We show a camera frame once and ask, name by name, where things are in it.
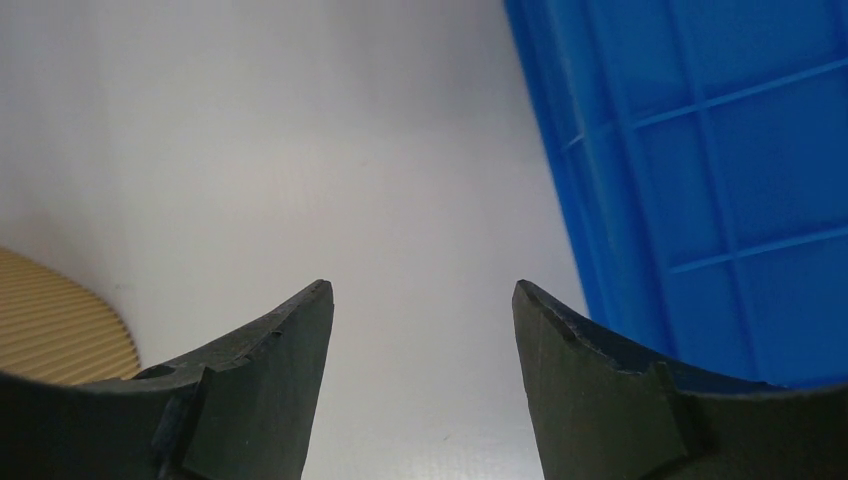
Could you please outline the blue compartment tray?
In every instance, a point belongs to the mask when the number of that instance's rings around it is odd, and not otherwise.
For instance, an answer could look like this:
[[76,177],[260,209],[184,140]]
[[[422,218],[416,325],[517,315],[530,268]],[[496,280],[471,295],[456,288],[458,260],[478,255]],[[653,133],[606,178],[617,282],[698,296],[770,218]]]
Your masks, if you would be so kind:
[[847,379],[847,5],[505,5],[589,316],[787,387]]

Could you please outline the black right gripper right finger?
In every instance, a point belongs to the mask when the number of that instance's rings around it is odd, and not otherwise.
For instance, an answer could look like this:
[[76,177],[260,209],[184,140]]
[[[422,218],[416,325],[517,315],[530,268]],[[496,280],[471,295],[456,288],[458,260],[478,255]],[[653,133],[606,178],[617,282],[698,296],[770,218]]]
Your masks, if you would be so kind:
[[847,388],[710,372],[575,312],[534,283],[512,297],[548,479],[843,479]]

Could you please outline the yellow ribbed waste bin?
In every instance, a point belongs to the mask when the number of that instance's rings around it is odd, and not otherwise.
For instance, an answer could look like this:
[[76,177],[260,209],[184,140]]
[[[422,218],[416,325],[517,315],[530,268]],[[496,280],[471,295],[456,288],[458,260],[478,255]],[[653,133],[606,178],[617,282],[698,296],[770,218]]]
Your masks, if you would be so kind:
[[138,349],[118,313],[70,278],[1,249],[1,371],[78,385],[130,379]]

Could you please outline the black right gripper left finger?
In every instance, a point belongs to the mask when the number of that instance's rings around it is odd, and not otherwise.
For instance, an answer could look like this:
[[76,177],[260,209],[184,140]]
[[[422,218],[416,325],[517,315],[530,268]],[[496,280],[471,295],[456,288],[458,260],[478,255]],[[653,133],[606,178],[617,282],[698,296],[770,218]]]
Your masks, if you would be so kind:
[[298,479],[334,316],[318,280],[131,379],[1,377],[5,479]]

